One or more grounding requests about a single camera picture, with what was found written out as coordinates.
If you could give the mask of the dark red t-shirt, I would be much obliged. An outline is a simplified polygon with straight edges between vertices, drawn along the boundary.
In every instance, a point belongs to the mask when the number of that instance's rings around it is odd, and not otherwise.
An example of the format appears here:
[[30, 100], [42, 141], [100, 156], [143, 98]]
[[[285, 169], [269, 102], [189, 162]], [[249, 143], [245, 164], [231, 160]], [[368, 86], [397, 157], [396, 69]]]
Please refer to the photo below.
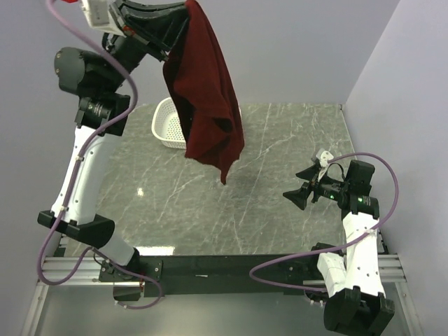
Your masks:
[[227, 183], [244, 148], [239, 102], [211, 23], [197, 1], [186, 1], [188, 28], [171, 49], [163, 76], [186, 142], [185, 157], [220, 171]]

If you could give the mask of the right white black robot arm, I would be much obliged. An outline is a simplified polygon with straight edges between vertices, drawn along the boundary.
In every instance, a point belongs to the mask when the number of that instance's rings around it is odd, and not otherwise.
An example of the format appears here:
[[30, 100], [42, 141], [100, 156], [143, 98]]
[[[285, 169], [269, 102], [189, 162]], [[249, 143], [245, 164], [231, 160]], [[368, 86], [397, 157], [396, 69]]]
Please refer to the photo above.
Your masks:
[[320, 197], [336, 201], [349, 246], [346, 254], [325, 251], [317, 259], [328, 292], [324, 326], [343, 335], [380, 335], [395, 314], [379, 274], [376, 224], [379, 202], [370, 196], [375, 167], [352, 160], [343, 180], [330, 178], [319, 162], [296, 174], [304, 183], [283, 195], [299, 209]]

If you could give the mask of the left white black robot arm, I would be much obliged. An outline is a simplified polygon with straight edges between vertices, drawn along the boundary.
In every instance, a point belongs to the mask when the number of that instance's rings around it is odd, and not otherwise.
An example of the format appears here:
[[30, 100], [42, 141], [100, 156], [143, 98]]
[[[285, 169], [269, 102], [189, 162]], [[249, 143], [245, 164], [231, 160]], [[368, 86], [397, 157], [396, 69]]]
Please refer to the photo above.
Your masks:
[[54, 58], [61, 91], [78, 98], [73, 149], [64, 182], [50, 209], [37, 221], [89, 246], [113, 263], [134, 269], [139, 252], [96, 212], [96, 201], [110, 155], [123, 135], [138, 94], [120, 94], [123, 83], [135, 87], [132, 72], [146, 56], [165, 61], [188, 27], [184, 3], [143, 5], [133, 1], [82, 1], [89, 26], [103, 34], [101, 43], [70, 24], [59, 23], [86, 49], [64, 47]]

